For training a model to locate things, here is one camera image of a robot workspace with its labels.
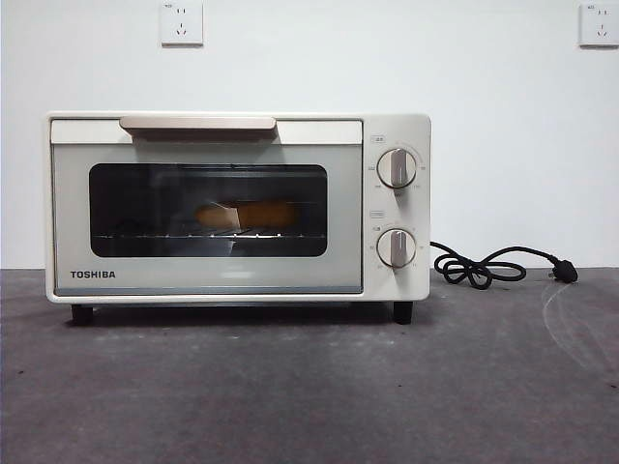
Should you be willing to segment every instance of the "glass window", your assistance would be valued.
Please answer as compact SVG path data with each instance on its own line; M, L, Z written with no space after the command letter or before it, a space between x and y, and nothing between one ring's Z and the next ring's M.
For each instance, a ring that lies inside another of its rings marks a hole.
M90 234L101 257L319 256L327 173L296 164L97 164Z

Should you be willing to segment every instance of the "oven foot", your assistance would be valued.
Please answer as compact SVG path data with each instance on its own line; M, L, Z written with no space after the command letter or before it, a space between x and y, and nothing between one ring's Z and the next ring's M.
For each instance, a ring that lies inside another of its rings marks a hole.
M74 326L88 326L93 322L93 307L72 304L71 315L74 319Z
M407 326L413 320L413 302L394 302L394 322Z

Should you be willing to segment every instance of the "timer dial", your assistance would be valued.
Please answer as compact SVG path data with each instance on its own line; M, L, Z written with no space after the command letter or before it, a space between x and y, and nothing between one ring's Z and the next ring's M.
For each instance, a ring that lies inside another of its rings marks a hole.
M415 257L415 239L402 229L391 229L378 239L376 251L380 260L392 268L403 268Z
M378 160L376 171L383 184L392 189L402 189L415 180L417 163L410 152L396 148Z

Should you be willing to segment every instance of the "wall outlet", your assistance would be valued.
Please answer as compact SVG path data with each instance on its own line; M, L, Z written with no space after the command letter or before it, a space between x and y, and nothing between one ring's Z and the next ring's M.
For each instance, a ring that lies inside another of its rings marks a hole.
M202 13L201 0L163 2L159 14L162 45L202 45Z
M619 3L580 5L580 46L619 46Z

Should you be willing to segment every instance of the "oven door handle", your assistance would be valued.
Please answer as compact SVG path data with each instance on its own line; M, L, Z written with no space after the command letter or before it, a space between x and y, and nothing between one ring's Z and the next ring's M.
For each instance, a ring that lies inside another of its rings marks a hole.
M270 117L123 116L119 124L133 140L153 142L255 142L278 136L278 123Z

